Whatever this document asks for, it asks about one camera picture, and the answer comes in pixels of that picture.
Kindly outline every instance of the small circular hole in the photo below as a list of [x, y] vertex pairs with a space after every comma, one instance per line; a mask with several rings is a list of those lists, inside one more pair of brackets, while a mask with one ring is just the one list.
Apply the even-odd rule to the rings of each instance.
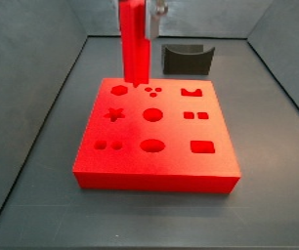
[[115, 150], [120, 150], [120, 149], [123, 148], [123, 143], [122, 143], [122, 142], [114, 142], [114, 143], [112, 143], [112, 148], [114, 148]]
[[104, 150], [107, 148], [107, 141], [96, 141], [94, 148], [98, 150]]

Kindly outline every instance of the rectangular hole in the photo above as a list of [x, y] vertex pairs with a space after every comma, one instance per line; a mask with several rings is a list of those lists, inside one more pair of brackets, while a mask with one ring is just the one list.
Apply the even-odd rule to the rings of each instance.
[[202, 120], [208, 120], [208, 119], [210, 119], [210, 115], [208, 115], [207, 112], [199, 112], [199, 113], [198, 113], [198, 117], [199, 117], [199, 119], [202, 119]]
[[194, 153], [215, 153], [212, 141], [191, 141], [191, 150]]

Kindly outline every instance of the red vertical pole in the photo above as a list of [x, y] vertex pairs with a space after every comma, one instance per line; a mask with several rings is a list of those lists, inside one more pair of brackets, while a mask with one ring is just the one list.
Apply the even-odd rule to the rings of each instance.
[[151, 42], [146, 38], [146, 0], [120, 0], [123, 64], [126, 82], [150, 83]]

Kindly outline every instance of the gray enclosure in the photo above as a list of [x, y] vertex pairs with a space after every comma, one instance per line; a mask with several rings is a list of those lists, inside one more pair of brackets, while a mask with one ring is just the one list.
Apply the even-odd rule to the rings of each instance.
[[0, 209], [87, 40], [64, 0], [0, 0]]
[[274, 2], [248, 41], [299, 105], [299, 0]]
[[243, 38], [160, 38], [151, 71], [166, 77], [163, 43], [216, 47], [207, 79], [242, 164], [238, 189], [80, 190], [72, 164], [98, 87], [123, 76], [119, 38], [91, 38], [80, 55], [88, 35], [119, 35], [112, 1], [0, 0], [0, 210], [27, 165], [0, 216], [0, 247], [299, 246], [299, 0], [168, 3], [162, 35]]

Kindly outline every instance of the gray floor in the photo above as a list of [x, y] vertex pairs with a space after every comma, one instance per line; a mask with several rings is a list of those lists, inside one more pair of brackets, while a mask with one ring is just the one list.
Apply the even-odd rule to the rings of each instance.
[[96, 91], [102, 78], [123, 71], [120, 40], [92, 38], [0, 217], [0, 246], [299, 246], [297, 107], [247, 41], [158, 39], [154, 78], [164, 77], [163, 43], [216, 47], [206, 79], [215, 85], [243, 171], [235, 191], [79, 188], [72, 165]]

